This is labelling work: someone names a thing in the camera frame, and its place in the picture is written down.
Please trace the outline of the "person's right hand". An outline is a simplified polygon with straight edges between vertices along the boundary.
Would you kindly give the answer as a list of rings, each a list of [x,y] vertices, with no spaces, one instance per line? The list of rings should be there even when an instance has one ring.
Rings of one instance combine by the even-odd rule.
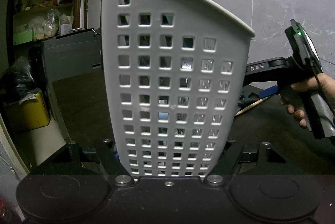
[[[291,85],[294,91],[300,94],[320,94],[324,95],[331,108],[334,109],[334,92],[335,81],[332,77],[325,73],[320,73],[317,77],[312,77],[306,81],[294,83]],[[287,113],[293,115],[294,120],[297,121],[301,128],[307,128],[307,121],[305,119],[305,112],[297,105],[290,101],[281,98],[281,105],[286,106]]]

